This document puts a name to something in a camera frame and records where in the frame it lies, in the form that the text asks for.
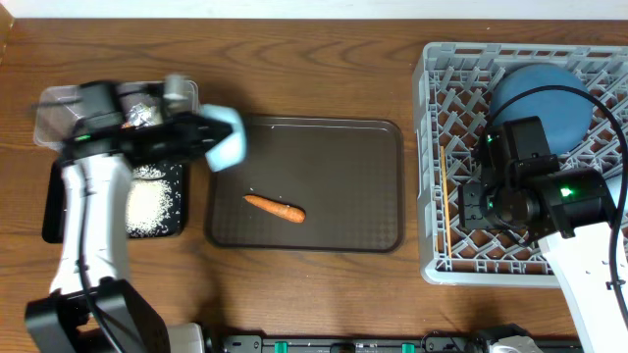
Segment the light blue small bowl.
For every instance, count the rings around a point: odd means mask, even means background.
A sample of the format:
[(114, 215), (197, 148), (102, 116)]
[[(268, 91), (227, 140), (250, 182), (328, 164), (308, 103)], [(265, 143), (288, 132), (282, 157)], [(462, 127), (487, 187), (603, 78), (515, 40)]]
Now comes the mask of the light blue small bowl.
[(241, 163), (246, 155), (246, 134), (239, 112), (230, 107), (204, 104), (201, 116), (211, 123), (226, 124), (231, 131), (211, 147), (205, 158), (212, 172), (219, 172)]

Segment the white tissue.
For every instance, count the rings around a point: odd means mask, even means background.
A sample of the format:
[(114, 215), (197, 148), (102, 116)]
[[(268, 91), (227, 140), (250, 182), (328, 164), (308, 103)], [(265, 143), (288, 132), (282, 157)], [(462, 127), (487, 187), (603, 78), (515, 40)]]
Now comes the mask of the white tissue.
[(161, 115), (156, 106), (138, 103), (128, 112), (126, 127), (156, 126), (162, 123)]

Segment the long wooden chopstick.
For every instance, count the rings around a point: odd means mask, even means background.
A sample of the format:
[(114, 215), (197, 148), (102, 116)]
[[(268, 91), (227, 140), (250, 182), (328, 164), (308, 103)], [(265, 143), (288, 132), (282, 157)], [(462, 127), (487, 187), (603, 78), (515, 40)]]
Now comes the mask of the long wooden chopstick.
[(440, 146), (440, 156), (441, 156), (442, 193), (443, 193), (443, 204), (444, 204), (444, 215), (445, 215), (445, 245), (446, 245), (446, 250), (447, 250), (447, 256), (449, 259), (452, 259), (451, 230), (450, 230), (449, 203), (448, 203), (448, 185), (447, 185), (447, 174), (446, 174), (446, 156), (445, 156), (444, 146)]

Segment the dark blue plate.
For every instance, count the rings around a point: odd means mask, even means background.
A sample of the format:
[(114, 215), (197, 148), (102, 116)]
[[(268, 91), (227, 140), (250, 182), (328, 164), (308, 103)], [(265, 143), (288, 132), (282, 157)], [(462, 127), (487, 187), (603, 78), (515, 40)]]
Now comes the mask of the dark blue plate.
[(526, 96), (507, 108), (502, 105), (516, 95), (545, 85), (561, 85), (584, 91), (585, 84), (564, 68), (551, 64), (522, 67), (505, 77), (495, 89), (490, 104), (494, 123), (538, 117), (551, 153), (561, 155), (585, 137), (593, 118), (594, 104), (567, 91), (547, 90)]

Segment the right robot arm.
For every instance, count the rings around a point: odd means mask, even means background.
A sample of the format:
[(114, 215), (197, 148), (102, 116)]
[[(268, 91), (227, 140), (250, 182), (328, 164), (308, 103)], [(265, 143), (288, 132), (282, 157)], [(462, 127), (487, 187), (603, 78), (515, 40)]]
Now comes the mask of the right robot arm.
[(627, 260), (612, 225), (623, 219), (621, 176), (561, 170), (556, 156), (484, 164), (481, 179), (458, 188), (466, 230), (524, 231), (558, 280), (586, 352), (624, 352)]

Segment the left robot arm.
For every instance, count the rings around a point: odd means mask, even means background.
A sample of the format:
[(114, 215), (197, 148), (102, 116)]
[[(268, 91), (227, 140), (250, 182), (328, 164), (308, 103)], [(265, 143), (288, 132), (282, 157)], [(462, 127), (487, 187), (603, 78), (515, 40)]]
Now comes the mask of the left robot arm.
[(218, 172), (245, 155), (233, 108), (206, 104), (149, 127), (121, 113), (77, 122), (59, 159), (66, 193), (63, 252), (48, 297), (26, 305), (26, 329), (41, 352), (203, 352), (200, 325), (169, 327), (132, 287), (126, 230), (136, 166), (204, 157)]

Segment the grey dishwasher rack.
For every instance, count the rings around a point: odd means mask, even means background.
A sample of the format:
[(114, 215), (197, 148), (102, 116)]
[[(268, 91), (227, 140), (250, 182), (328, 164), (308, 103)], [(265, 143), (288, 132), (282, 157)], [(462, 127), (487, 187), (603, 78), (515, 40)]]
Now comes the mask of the grey dishwasher rack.
[[(457, 188), (478, 179), (472, 146), (486, 125), (497, 85), (517, 69), (551, 64), (577, 76), (621, 122), (627, 120), (624, 46), (432, 42), (412, 76), (418, 143), (419, 262), (431, 284), (556, 288), (557, 280), (524, 235), (464, 230)], [(445, 245), (440, 146), (445, 147), (452, 259)]]

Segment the pile of white rice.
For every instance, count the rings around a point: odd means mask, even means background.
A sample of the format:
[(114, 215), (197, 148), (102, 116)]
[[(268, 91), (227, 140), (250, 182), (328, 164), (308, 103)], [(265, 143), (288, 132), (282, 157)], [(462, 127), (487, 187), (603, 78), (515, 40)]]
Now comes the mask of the pile of white rice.
[(126, 229), (131, 237), (166, 236), (167, 221), (174, 206), (172, 187), (166, 173), (154, 165), (133, 170), (133, 181), (126, 210)]

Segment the orange carrot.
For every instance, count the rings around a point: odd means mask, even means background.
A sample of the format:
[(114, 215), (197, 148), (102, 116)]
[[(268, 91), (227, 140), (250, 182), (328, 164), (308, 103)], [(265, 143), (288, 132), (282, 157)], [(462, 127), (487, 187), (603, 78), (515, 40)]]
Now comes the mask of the orange carrot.
[(252, 194), (245, 195), (244, 200), (257, 208), (286, 221), (296, 224), (302, 224), (305, 221), (305, 212), (288, 204), (279, 203)]

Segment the dark brown serving tray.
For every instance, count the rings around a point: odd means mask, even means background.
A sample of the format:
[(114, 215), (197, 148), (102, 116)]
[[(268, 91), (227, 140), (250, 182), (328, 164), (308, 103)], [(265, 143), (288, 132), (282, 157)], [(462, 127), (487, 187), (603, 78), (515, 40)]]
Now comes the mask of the dark brown serving tray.
[[(387, 120), (262, 116), (244, 161), (210, 179), (205, 236), (220, 247), (389, 253), (404, 238), (403, 138)], [(301, 209), (296, 224), (244, 200)]]

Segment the clear plastic bin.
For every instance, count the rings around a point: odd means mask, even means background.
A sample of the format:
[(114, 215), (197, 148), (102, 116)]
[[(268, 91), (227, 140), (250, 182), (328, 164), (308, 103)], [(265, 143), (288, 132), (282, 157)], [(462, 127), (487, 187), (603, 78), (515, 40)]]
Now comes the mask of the clear plastic bin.
[[(121, 93), (129, 92), (130, 95), (122, 98), (122, 106), (126, 117), (131, 107), (138, 103), (159, 108), (160, 97), (152, 97), (147, 93), (139, 93), (138, 90), (152, 81), (128, 82), (121, 85)], [(40, 95), (40, 104), (58, 103), (54, 107), (39, 107), (36, 111), (33, 142), (42, 147), (60, 151), (62, 141), (72, 133), (76, 121), (83, 117), (79, 103), (73, 101), (79, 99), (76, 85), (51, 86)]]

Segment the black rectangular bin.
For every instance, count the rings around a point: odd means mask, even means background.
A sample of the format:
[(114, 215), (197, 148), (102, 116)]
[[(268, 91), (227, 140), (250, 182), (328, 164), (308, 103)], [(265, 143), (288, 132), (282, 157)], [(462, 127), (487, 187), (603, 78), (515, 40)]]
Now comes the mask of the black rectangular bin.
[[(126, 211), (130, 238), (179, 235), (187, 221), (187, 169), (169, 162), (144, 165), (132, 172), (133, 182)], [(51, 167), (41, 236), (48, 243), (61, 243), (66, 208), (61, 166)]]

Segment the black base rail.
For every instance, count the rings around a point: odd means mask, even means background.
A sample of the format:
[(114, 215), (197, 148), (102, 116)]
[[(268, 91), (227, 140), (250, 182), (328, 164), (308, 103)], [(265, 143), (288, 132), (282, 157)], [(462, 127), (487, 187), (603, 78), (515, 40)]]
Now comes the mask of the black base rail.
[(582, 353), (577, 340), (533, 339), (517, 326), (479, 330), (469, 336), (432, 331), (420, 338), (263, 337), (254, 334), (212, 338), (198, 324), (168, 328), (173, 352), (215, 353)]

